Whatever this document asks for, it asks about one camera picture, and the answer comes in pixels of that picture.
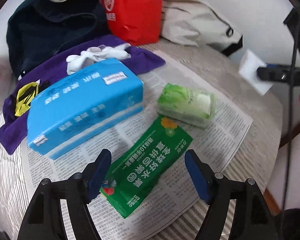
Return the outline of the white foam sponge block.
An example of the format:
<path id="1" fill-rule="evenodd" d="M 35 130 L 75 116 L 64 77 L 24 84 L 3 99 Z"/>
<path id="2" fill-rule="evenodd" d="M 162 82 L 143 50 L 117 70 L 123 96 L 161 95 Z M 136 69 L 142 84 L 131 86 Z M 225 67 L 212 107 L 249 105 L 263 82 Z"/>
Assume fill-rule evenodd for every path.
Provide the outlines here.
<path id="1" fill-rule="evenodd" d="M 239 75 L 261 96 L 264 96 L 273 86 L 273 83 L 269 81 L 261 81 L 257 75 L 258 67 L 265 66 L 266 64 L 249 49 L 245 52 L 239 63 Z"/>

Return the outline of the green snack sachet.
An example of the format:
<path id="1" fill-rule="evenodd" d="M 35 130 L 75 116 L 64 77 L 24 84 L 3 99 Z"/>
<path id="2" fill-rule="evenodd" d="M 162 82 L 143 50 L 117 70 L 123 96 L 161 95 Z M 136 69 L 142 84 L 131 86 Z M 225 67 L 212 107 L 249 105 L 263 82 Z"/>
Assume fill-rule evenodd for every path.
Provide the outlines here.
<path id="1" fill-rule="evenodd" d="M 121 217 L 127 218 L 192 141 L 177 123 L 158 116 L 140 139 L 111 164 L 101 193 Z"/>

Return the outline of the green wet wipes pack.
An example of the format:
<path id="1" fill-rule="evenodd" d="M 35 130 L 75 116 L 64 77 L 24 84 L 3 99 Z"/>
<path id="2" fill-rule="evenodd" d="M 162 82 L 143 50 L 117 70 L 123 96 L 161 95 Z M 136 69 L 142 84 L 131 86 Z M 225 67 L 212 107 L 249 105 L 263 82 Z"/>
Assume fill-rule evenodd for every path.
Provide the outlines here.
<path id="1" fill-rule="evenodd" d="M 168 83 L 157 100 L 157 111 L 197 127 L 206 127 L 216 114 L 213 93 Z"/>

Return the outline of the white cotton gloves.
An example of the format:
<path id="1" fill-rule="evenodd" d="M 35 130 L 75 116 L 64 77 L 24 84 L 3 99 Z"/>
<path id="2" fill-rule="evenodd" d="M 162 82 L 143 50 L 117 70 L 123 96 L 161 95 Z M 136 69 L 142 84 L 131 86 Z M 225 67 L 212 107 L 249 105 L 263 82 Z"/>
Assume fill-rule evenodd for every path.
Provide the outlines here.
<path id="1" fill-rule="evenodd" d="M 107 59 L 117 59 L 119 61 L 130 59 L 131 55 L 126 51 L 130 47 L 129 43 L 123 43 L 115 47 L 102 44 L 98 47 L 90 47 L 87 50 L 83 50 L 79 55 L 69 55 L 66 58 L 66 73 L 72 75 L 87 66 Z"/>

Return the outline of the striped quilted cushion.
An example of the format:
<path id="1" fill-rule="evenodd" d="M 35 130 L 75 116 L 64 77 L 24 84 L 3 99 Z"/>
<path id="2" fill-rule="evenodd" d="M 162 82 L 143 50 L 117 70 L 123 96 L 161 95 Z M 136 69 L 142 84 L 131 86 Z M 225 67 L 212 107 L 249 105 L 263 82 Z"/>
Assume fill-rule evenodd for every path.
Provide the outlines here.
<path id="1" fill-rule="evenodd" d="M 13 154 L 0 143 L 0 230 L 17 239 L 29 202 L 44 178 L 68 179 L 95 161 L 102 149 L 116 160 L 157 119 L 157 99 L 167 83 L 209 91 L 216 96 L 217 115 L 206 128 L 179 126 L 191 137 L 190 148 L 215 172 L 232 180 L 253 178 L 264 191 L 274 168 L 282 131 L 283 109 L 271 93 L 261 96 L 238 74 L 239 66 L 208 46 L 183 47 L 166 40 L 146 46 L 166 64 L 140 75 L 143 111 L 92 137 L 52 160 L 22 141 Z M 5 120 L 0 116 L 0 127 Z M 179 158 L 151 193 L 128 217 L 102 194 L 88 206 L 102 239 L 194 239 L 207 205 Z"/>

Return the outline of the blue tissue pack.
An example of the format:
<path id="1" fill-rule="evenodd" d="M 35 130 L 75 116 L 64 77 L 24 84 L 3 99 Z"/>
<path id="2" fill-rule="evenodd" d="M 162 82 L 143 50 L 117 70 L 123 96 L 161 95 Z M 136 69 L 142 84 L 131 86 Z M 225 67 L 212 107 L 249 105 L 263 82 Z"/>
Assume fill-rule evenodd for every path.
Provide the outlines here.
<path id="1" fill-rule="evenodd" d="M 55 160 L 142 110 L 142 81 L 117 59 L 97 62 L 32 100 L 27 144 Z"/>

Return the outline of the beige nylon waist bag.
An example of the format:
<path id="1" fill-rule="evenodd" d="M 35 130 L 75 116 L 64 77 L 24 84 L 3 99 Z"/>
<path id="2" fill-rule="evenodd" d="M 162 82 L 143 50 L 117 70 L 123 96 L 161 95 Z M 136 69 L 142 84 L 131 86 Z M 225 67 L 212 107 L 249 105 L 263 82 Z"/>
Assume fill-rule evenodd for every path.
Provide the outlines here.
<path id="1" fill-rule="evenodd" d="M 160 35 L 182 46 L 207 45 L 227 57 L 243 47 L 243 34 L 235 25 L 195 0 L 163 0 Z"/>

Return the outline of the yellow mesh pouch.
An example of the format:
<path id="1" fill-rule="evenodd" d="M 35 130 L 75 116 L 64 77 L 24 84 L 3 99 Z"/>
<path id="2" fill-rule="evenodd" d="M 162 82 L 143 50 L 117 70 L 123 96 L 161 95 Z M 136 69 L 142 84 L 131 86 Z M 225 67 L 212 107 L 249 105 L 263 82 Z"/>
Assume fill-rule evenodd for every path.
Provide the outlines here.
<path id="1" fill-rule="evenodd" d="M 20 117 L 25 114 L 30 109 L 31 102 L 38 93 L 38 82 L 31 82 L 21 87 L 17 93 L 14 115 Z"/>

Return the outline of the red paper shopping bag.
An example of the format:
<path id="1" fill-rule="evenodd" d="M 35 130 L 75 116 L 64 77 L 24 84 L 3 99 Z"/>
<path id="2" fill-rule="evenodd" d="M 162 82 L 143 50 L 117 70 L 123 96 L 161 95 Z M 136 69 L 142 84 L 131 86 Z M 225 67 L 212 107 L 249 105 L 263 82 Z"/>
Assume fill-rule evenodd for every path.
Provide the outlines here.
<path id="1" fill-rule="evenodd" d="M 111 33 L 134 46 L 156 43 L 162 0 L 102 0 Z"/>

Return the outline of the navy blue canvas tote bag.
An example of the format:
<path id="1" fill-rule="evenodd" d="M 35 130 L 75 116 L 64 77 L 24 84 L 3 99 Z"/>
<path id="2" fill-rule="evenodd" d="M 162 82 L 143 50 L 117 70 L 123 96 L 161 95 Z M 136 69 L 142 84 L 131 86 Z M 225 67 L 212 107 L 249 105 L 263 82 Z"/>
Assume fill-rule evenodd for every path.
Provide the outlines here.
<path id="1" fill-rule="evenodd" d="M 25 0 L 8 20 L 12 72 L 19 77 L 63 51 L 109 33 L 100 0 Z"/>

